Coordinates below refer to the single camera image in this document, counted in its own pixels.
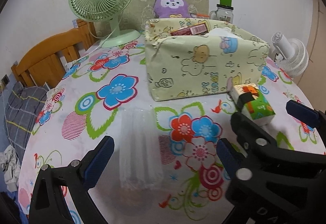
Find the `clear plastic bag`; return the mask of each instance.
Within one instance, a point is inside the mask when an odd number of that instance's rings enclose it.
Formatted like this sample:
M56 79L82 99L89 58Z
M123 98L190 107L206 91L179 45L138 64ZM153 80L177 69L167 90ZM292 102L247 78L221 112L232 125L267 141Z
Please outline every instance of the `clear plastic bag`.
M159 132L153 110L126 109L122 114L120 185L130 190L159 189L163 171Z

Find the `cardboard box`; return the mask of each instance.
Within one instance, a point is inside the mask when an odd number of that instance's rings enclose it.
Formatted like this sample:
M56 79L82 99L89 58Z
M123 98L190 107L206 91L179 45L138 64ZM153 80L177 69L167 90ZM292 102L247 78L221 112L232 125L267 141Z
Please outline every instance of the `cardboard box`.
M261 126L271 122L275 116L265 96L260 92L256 84L242 84L233 86L230 96L234 100L236 108L255 124Z
M171 32L205 22L208 31L230 28L239 38L179 35ZM146 22L146 70L155 101L229 91L257 83L266 64L268 43L224 21L153 19Z

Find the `floral tablecloth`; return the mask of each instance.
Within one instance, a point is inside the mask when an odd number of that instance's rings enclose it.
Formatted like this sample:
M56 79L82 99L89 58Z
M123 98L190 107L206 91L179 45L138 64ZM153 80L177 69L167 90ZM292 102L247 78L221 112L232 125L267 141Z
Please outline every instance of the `floral tablecloth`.
M43 164L67 166L81 160L104 135L115 140L115 152L89 194L108 223L221 223L232 209L224 198L229 177L216 155L219 138L238 148L230 127L235 111L227 94L154 102L147 81L144 38L119 47L101 48L73 66L39 114L30 136L19 177L19 202L28 214L37 173ZM203 72L215 76L216 72ZM258 83L276 116L264 129L279 147L323 154L314 129L286 113L294 99L311 107L293 81L267 60ZM180 96L191 94L181 90ZM119 183L122 110L152 109L156 115L164 172L162 190L125 191ZM193 149L205 152L198 159ZM82 223L69 190L63 187L75 223Z

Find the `glass jar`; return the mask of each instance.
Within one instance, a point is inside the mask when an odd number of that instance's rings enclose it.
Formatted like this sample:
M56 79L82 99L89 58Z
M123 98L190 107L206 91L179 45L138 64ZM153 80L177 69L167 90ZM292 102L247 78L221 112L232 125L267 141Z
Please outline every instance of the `glass jar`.
M211 20L227 21L233 23L233 7L217 4L217 10L209 13Z

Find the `gray plaid pillow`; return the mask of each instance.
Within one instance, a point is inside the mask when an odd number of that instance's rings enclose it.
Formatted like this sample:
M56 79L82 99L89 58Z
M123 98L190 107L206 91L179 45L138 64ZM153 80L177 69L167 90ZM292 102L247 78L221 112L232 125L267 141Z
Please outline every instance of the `gray plaid pillow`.
M6 106L4 127L7 136L14 146L20 162L26 145L35 125L35 120L46 101L47 89L43 87L24 88L17 82L9 95Z

